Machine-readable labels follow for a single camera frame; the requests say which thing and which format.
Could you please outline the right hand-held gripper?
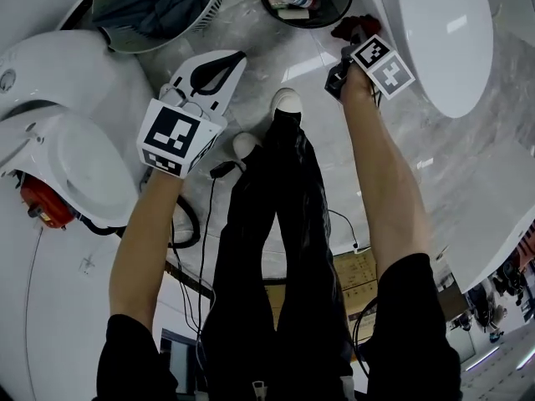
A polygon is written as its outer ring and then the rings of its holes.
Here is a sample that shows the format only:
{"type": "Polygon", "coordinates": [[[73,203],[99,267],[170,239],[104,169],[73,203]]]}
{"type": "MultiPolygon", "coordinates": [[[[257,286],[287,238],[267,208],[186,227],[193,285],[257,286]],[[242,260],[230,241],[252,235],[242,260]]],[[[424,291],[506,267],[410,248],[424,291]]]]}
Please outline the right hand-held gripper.
{"type": "Polygon", "coordinates": [[[415,82],[415,76],[402,57],[377,34],[368,39],[362,27],[355,27],[350,44],[342,48],[341,60],[329,70],[324,86],[335,99],[340,100],[351,65],[358,65],[373,84],[373,91],[379,91],[387,100],[415,82]]]}

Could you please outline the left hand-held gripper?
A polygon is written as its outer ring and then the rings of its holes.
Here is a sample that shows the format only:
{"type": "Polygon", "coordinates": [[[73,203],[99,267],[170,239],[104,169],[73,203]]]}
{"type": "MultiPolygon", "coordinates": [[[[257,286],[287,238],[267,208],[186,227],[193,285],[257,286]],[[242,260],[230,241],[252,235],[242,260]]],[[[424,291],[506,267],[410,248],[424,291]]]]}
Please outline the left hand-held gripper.
{"type": "Polygon", "coordinates": [[[222,116],[246,66],[246,54],[237,50],[187,59],[171,77],[174,87],[165,84],[149,103],[136,141],[140,161],[186,178],[227,127],[222,116]]]}

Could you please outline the dark red cloth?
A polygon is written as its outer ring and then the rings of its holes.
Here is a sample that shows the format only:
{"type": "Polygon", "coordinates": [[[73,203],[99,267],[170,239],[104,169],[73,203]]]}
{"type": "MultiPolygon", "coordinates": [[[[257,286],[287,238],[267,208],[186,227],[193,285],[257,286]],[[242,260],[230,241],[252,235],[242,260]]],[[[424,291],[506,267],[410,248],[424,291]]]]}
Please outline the dark red cloth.
{"type": "Polygon", "coordinates": [[[343,39],[350,43],[351,33],[355,27],[362,27],[367,33],[368,39],[379,34],[382,29],[380,21],[369,14],[363,16],[349,16],[343,18],[331,31],[331,36],[343,39]]]}

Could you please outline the white toilet with lid sticker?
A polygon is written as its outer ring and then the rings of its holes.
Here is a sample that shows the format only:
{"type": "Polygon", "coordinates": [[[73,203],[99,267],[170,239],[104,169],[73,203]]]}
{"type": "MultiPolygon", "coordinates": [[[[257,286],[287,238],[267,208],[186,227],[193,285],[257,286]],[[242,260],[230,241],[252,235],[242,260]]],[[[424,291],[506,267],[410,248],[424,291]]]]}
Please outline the white toilet with lid sticker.
{"type": "Polygon", "coordinates": [[[415,76],[416,92],[458,119],[479,102],[492,66],[488,0],[361,0],[415,76]]]}

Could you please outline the person's right forearm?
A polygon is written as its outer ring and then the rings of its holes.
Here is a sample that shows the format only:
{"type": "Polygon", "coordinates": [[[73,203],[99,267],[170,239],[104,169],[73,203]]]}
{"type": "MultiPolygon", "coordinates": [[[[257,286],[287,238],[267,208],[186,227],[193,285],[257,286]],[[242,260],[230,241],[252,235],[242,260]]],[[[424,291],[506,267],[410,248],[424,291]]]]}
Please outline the person's right forearm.
{"type": "Polygon", "coordinates": [[[392,140],[368,76],[349,66],[341,92],[377,276],[397,261],[428,253],[431,232],[415,176],[392,140]]]}

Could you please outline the person's left forearm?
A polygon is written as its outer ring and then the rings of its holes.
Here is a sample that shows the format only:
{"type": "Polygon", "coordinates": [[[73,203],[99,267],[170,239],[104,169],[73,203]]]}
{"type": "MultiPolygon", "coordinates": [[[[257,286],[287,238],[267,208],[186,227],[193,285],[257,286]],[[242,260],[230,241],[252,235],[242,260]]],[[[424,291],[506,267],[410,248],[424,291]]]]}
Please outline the person's left forearm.
{"type": "Polygon", "coordinates": [[[110,273],[110,314],[153,328],[171,220],[183,180],[155,170],[130,216],[110,273]]]}

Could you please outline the white egg-shaped toilet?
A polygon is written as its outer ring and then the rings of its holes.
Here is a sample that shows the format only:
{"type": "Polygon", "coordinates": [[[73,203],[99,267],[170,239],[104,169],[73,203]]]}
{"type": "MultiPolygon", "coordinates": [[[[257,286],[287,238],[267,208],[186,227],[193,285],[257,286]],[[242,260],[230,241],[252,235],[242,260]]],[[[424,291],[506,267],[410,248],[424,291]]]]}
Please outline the white egg-shaped toilet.
{"type": "Polygon", "coordinates": [[[152,96],[137,58],[110,52],[99,33],[23,40],[0,55],[0,177],[31,175],[95,225],[125,226],[152,96]]]}

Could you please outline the black mesh wastebasket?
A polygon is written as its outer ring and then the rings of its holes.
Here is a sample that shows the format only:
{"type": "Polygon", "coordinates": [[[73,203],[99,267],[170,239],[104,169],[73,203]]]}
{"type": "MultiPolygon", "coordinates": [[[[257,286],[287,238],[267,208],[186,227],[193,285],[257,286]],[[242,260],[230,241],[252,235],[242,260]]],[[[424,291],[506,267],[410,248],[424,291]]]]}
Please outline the black mesh wastebasket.
{"type": "Polygon", "coordinates": [[[349,10],[352,0],[314,0],[311,8],[287,6],[273,9],[261,0],[267,12],[277,20],[296,28],[324,28],[338,22],[349,10]]]}

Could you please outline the grey slotted laundry basket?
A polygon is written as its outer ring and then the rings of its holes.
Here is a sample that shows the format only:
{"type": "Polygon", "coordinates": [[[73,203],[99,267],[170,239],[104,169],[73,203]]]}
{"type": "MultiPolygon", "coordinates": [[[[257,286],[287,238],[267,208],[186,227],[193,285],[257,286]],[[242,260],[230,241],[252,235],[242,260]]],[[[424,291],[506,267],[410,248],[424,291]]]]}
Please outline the grey slotted laundry basket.
{"type": "MultiPolygon", "coordinates": [[[[93,11],[102,1],[103,0],[93,0],[92,21],[93,11]]],[[[217,15],[221,4],[222,0],[210,0],[208,6],[204,9],[197,20],[178,36],[171,39],[146,37],[145,35],[139,34],[131,28],[100,28],[95,24],[94,25],[106,34],[108,38],[108,45],[114,51],[119,53],[146,53],[171,43],[184,33],[202,30],[217,15]]]]}

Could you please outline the person's white left shoe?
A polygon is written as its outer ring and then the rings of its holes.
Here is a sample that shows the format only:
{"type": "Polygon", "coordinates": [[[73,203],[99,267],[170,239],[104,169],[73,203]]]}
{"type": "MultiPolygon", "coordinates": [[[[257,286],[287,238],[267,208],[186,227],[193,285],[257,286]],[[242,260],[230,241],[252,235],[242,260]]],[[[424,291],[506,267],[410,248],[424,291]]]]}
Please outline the person's white left shoe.
{"type": "Polygon", "coordinates": [[[232,147],[239,160],[247,158],[257,146],[262,143],[255,135],[248,132],[241,132],[232,141],[232,147]]]}

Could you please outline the person's white shoe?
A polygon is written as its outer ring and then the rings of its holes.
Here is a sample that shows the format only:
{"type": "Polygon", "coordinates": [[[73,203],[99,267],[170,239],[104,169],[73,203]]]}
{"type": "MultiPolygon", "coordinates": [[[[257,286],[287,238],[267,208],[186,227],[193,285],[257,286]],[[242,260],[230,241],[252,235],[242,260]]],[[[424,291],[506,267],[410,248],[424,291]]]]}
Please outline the person's white shoe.
{"type": "Polygon", "coordinates": [[[239,160],[247,158],[257,146],[262,143],[255,135],[248,132],[241,132],[232,141],[232,147],[239,160]]]}
{"type": "Polygon", "coordinates": [[[301,121],[303,105],[299,94],[290,88],[281,88],[275,93],[271,102],[271,116],[274,119],[277,114],[289,114],[301,121]]]}

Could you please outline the person's white right shoe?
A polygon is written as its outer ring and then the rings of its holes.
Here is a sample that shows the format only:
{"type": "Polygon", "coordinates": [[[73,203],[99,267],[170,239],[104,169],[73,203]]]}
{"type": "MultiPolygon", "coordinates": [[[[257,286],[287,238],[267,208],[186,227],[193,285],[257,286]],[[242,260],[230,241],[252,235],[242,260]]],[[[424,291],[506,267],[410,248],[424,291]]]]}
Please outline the person's white right shoe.
{"type": "Polygon", "coordinates": [[[275,93],[271,102],[271,116],[274,119],[277,114],[289,114],[301,121],[303,105],[299,94],[290,88],[281,88],[275,93]]]}

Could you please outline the dark blue cloth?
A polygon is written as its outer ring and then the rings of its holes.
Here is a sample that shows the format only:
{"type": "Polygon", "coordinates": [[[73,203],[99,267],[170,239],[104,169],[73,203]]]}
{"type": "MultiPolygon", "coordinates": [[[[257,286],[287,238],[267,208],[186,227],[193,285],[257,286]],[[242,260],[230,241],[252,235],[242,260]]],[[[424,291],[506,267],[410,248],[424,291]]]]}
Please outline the dark blue cloth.
{"type": "Polygon", "coordinates": [[[103,0],[93,11],[100,28],[131,28],[150,38],[171,39],[201,15],[210,0],[103,0]]]}

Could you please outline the black power adapter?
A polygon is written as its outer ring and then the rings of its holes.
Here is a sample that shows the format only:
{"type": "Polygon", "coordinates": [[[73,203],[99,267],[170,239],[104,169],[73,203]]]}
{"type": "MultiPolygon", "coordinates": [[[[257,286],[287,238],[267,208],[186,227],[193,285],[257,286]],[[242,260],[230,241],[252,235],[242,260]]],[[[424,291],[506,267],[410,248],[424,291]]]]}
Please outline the black power adapter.
{"type": "Polygon", "coordinates": [[[210,170],[210,177],[213,180],[221,179],[234,170],[236,163],[232,160],[222,162],[210,170]]]}

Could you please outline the person's black trousers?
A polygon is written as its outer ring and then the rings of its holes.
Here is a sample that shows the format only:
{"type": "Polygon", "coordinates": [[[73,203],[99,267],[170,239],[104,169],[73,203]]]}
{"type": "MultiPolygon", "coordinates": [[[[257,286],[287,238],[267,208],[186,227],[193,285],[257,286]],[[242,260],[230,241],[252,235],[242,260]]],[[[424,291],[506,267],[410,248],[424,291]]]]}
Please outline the person's black trousers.
{"type": "Polygon", "coordinates": [[[210,401],[354,401],[353,348],[329,246],[330,219],[313,146],[296,113],[277,111],[247,153],[217,255],[215,304],[201,333],[210,401]],[[274,318],[262,250],[279,224],[285,298],[274,318]]]}

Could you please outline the red vacuum cleaner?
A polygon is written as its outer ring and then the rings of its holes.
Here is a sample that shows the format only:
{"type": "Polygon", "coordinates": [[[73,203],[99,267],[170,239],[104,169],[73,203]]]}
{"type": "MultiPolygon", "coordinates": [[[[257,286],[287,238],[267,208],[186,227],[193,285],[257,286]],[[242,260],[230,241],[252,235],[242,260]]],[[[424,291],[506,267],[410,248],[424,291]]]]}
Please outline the red vacuum cleaner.
{"type": "Polygon", "coordinates": [[[62,229],[74,220],[74,213],[63,199],[40,179],[25,174],[20,195],[28,207],[28,216],[39,219],[48,228],[62,229]]]}

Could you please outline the dark-framed window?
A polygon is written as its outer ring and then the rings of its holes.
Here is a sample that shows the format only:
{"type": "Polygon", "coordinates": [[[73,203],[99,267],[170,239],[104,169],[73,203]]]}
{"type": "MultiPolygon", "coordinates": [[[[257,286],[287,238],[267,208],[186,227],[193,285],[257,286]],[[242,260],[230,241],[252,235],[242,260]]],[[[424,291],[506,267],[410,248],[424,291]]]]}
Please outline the dark-framed window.
{"type": "Polygon", "coordinates": [[[160,339],[160,357],[177,381],[177,401],[196,401],[197,360],[194,341],[163,329],[160,339]]]}

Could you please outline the person's black top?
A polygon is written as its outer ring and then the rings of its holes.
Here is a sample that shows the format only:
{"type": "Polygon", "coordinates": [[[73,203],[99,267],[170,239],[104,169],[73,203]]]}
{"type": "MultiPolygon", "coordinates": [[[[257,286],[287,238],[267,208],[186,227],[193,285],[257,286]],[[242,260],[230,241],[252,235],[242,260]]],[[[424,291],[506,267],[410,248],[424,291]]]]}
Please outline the person's black top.
{"type": "MultiPolygon", "coordinates": [[[[318,325],[277,348],[268,325],[233,342],[214,322],[206,329],[210,401],[461,401],[459,356],[446,325],[429,258],[407,256],[380,278],[371,339],[361,346],[369,365],[365,393],[354,389],[350,361],[331,351],[318,325]]],[[[177,381],[149,330],[125,315],[109,319],[97,372],[97,401],[176,401],[177,381]]]]}

